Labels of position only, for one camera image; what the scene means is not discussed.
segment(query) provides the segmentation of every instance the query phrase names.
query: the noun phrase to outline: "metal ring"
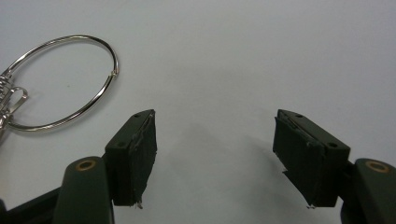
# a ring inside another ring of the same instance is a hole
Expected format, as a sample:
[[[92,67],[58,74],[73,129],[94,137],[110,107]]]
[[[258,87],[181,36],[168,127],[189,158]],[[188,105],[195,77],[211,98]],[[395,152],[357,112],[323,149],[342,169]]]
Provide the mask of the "metal ring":
[[[37,125],[37,126],[25,126],[21,125],[18,123],[15,123],[10,119],[7,123],[7,126],[18,130],[18,131],[24,131],[24,132],[38,132],[38,131],[46,131],[48,129],[52,129],[55,127],[58,127],[60,125],[66,124],[69,121],[72,121],[73,119],[76,119],[80,117],[82,114],[84,114],[88,109],[90,109],[106,92],[107,88],[110,86],[111,82],[113,79],[117,76],[117,74],[120,72],[119,69],[119,61],[117,59],[116,52],[114,51],[113,48],[110,47],[110,45],[107,44],[102,39],[99,39],[94,36],[89,36],[89,35],[68,35],[60,38],[53,39],[51,41],[48,41],[34,49],[29,50],[27,53],[23,54],[17,61],[15,61],[6,71],[2,74],[2,76],[6,78],[12,78],[12,73],[26,60],[31,58],[33,55],[37,54],[38,52],[51,48],[56,45],[60,45],[63,43],[69,43],[69,42],[74,42],[74,41],[91,41],[94,43],[98,43],[105,47],[111,54],[113,58],[113,70],[111,71],[110,75],[108,76],[105,85],[102,87],[101,90],[99,90],[98,93],[87,103],[85,104],[81,109],[76,111],[75,113],[63,118],[59,119],[55,122],[49,123],[49,124],[44,124],[44,125]]]

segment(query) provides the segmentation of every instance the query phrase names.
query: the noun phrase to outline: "key ring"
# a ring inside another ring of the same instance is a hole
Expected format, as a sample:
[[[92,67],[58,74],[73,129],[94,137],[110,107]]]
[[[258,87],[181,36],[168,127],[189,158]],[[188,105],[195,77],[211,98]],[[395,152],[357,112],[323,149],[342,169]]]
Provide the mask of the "key ring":
[[[12,85],[12,77],[13,73],[15,70],[25,61],[27,61],[29,58],[32,56],[36,55],[38,52],[44,50],[44,49],[49,49],[51,47],[61,45],[64,43],[69,43],[69,42],[75,42],[75,41],[90,41],[96,44],[99,44],[103,47],[105,47],[111,54],[113,58],[113,70],[111,71],[110,75],[108,76],[104,86],[102,87],[101,90],[99,90],[98,93],[96,93],[95,96],[87,103],[85,104],[81,109],[78,111],[74,112],[73,114],[63,118],[59,119],[55,122],[44,124],[44,125],[37,125],[37,126],[25,126],[21,125],[19,123],[16,123],[13,121],[13,113],[27,100],[28,98],[28,92],[26,89],[22,87],[13,87]],[[114,51],[113,48],[110,47],[110,45],[107,44],[102,39],[99,39],[94,36],[90,35],[68,35],[60,38],[53,39],[51,41],[48,41],[42,45],[39,45],[35,47],[34,49],[29,50],[25,54],[23,54],[17,61],[15,61],[6,71],[3,72],[2,75],[0,75],[0,138],[4,133],[4,130],[8,127],[14,130],[18,131],[24,131],[24,132],[40,132],[40,131],[46,131],[55,127],[59,127],[63,124],[66,124],[74,119],[79,118],[81,115],[83,115],[85,112],[87,112],[88,109],[90,109],[106,92],[108,87],[110,86],[111,82],[116,78],[118,73],[120,72],[119,69],[119,61],[117,59],[116,52]],[[14,104],[9,106],[8,102],[12,96],[13,93],[21,91],[22,97]]]

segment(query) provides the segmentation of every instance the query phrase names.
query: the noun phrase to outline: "black plastic part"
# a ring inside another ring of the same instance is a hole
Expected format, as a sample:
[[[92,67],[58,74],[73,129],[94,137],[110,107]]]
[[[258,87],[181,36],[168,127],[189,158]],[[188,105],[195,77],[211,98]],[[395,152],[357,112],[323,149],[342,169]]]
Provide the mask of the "black plastic part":
[[[382,161],[358,159],[353,183],[367,222],[396,223],[396,169]]]
[[[106,167],[99,157],[84,158],[66,168],[52,224],[70,223],[114,223]]]
[[[285,165],[286,177],[308,204],[333,207],[337,178],[347,165],[350,148],[306,117],[278,110],[274,152]]]
[[[50,224],[52,221],[53,210],[58,199],[59,189],[54,189],[21,204],[8,212],[4,213],[5,207],[0,212],[1,224]]]
[[[156,154],[155,111],[131,116],[107,144],[103,157],[115,205],[141,204]]]

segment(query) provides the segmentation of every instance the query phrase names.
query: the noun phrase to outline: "white surface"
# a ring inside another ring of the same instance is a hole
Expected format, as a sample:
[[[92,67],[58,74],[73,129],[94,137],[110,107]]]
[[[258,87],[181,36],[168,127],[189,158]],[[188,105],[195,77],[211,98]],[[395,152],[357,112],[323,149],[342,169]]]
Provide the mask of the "white surface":
[[[67,164],[102,156],[134,113],[157,111],[158,155],[144,209],[116,223],[340,223],[307,209],[272,152],[279,108],[312,119],[350,160],[396,164],[396,3],[381,1],[1,1],[0,68],[52,38],[107,41],[120,76],[87,116],[0,147],[7,208],[61,185]],[[109,55],[75,44],[15,74],[30,93],[15,117],[40,124],[85,104]]]

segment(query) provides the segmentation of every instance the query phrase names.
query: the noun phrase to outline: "chrome hoop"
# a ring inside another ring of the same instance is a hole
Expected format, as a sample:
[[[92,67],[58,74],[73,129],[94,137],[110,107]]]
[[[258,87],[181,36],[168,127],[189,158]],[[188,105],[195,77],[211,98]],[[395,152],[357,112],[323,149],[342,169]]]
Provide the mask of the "chrome hoop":
[[[12,113],[15,112],[27,99],[27,91],[24,88],[21,87],[12,87],[11,79],[13,76],[13,72],[26,60],[37,54],[38,52],[51,48],[56,45],[61,45],[63,43],[69,43],[69,42],[74,42],[74,41],[90,41],[94,43],[98,43],[101,46],[105,47],[111,54],[113,58],[113,70],[111,71],[110,75],[108,76],[105,85],[102,87],[101,90],[99,90],[98,93],[87,103],[85,104],[81,109],[78,111],[74,112],[73,114],[63,118],[59,119],[55,122],[49,123],[49,124],[44,124],[44,125],[37,125],[37,126],[25,126],[21,125],[18,123],[13,122],[12,120]],[[106,92],[112,81],[116,78],[116,76],[119,74],[120,69],[119,69],[119,61],[117,59],[116,52],[114,51],[113,48],[111,48],[107,42],[105,42],[102,39],[99,39],[94,36],[89,36],[89,35],[68,35],[60,38],[53,39],[51,41],[48,41],[34,49],[29,50],[27,53],[23,54],[17,61],[15,61],[6,71],[3,72],[2,75],[0,75],[0,133],[4,131],[6,127],[12,128],[14,130],[18,131],[24,131],[24,132],[39,132],[39,131],[46,131],[55,127],[59,127],[63,124],[68,123],[69,121],[72,121],[74,119],[77,119],[81,115],[83,115],[85,112],[87,112]],[[8,101],[11,97],[11,95],[15,91],[22,91],[22,97],[21,99],[13,106],[7,106]]]

